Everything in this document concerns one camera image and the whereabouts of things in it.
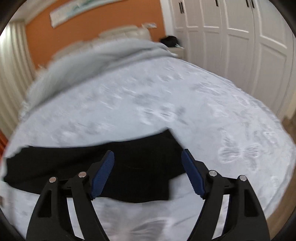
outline nightstand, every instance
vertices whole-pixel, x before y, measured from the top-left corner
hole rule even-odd
[[[173,48],[168,48],[168,50],[171,52],[171,53],[175,53],[178,55],[178,58],[179,59],[183,59],[185,60],[185,48],[178,48],[178,47],[173,47]]]

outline cabinet handle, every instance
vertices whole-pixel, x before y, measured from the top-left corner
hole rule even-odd
[[[183,2],[181,2],[182,13],[184,13]]]
[[[180,13],[182,13],[181,3],[179,2]]]

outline beige headboard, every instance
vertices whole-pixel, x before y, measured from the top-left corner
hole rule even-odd
[[[99,45],[111,39],[122,39],[122,38],[136,38],[152,40],[148,29],[138,28],[135,25],[126,25],[119,28],[114,28],[99,34],[98,38],[91,41],[78,41],[67,47],[59,50],[52,56],[52,60],[56,61],[66,55],[78,53],[92,48],[93,46]]]

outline silver screw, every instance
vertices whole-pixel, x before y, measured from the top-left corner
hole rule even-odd
[[[86,172],[80,172],[80,173],[78,174],[78,176],[79,176],[79,177],[86,177]]]
[[[240,176],[239,176],[239,179],[240,179],[241,181],[245,182],[245,181],[247,180],[247,177],[244,176],[244,175],[240,175]]]
[[[50,183],[54,183],[56,180],[57,180],[56,177],[51,177],[51,178],[49,179],[49,182],[50,182]]]
[[[214,170],[209,171],[209,174],[210,174],[211,177],[217,176],[217,172],[214,171]]]

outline red object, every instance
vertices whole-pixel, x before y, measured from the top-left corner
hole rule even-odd
[[[1,157],[2,157],[2,154],[4,152],[4,149],[7,145],[7,143],[8,143],[8,140],[3,135],[3,133],[0,131],[0,161],[1,161]]]

